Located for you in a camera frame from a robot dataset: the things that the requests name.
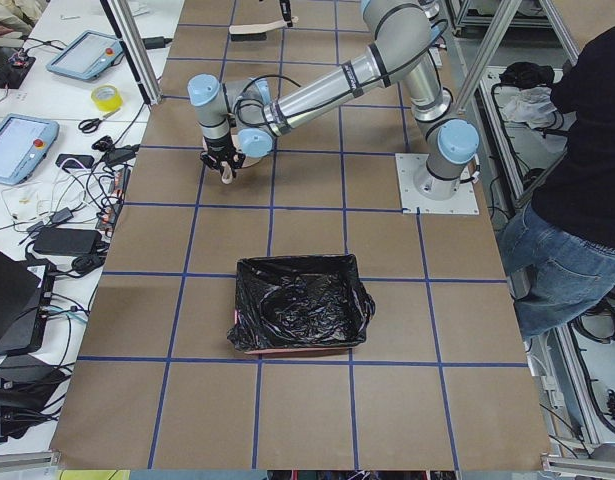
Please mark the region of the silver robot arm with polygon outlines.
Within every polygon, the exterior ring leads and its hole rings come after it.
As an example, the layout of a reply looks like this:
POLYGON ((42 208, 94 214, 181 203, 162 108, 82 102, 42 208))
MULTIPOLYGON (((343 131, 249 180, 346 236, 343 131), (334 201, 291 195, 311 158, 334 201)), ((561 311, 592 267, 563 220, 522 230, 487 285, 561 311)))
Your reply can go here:
POLYGON ((456 193, 479 134, 455 115, 452 93, 429 52, 440 25, 416 1, 364 1, 361 14, 372 36, 364 52, 285 96, 272 98, 264 76, 222 83, 199 74, 188 81, 204 141, 200 159, 223 183, 231 183, 246 160, 270 154, 277 138, 375 89, 401 84, 429 149, 414 173, 416 190, 438 201, 456 193))

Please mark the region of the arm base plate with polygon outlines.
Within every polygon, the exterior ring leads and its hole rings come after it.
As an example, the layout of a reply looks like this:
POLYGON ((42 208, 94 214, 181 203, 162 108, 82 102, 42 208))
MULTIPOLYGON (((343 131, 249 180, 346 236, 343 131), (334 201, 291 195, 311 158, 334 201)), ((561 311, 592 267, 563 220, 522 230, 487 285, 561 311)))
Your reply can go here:
POLYGON ((397 153, 401 211, 406 214, 478 215, 474 181, 468 167, 454 180, 439 180, 427 170, 428 154, 397 153))

